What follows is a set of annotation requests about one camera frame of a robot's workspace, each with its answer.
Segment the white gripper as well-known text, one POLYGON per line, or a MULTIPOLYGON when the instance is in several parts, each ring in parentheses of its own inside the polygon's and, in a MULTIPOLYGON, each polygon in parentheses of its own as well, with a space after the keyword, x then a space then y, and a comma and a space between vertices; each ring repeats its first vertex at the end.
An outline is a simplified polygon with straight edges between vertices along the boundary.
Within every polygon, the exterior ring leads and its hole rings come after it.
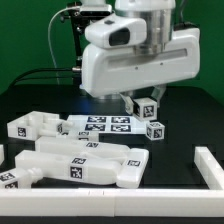
MULTIPOLYGON (((173 32, 163 52, 138 55, 132 47, 102 49, 89 44, 83 54, 82 85, 93 97, 152 87, 157 108, 168 84, 194 78, 200 69, 200 30, 173 32)), ((128 114, 134 112, 130 96, 121 94, 128 114)))

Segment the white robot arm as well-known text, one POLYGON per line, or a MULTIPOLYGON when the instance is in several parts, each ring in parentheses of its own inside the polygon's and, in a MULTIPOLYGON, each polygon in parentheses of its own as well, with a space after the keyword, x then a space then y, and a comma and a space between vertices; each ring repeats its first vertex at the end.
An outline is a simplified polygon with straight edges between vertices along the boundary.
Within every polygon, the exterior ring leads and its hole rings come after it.
POLYGON ((126 93, 163 87, 195 77, 200 69, 200 30, 176 30, 175 0, 116 0, 115 12, 85 29, 82 86, 93 97, 119 93, 132 114, 126 93))

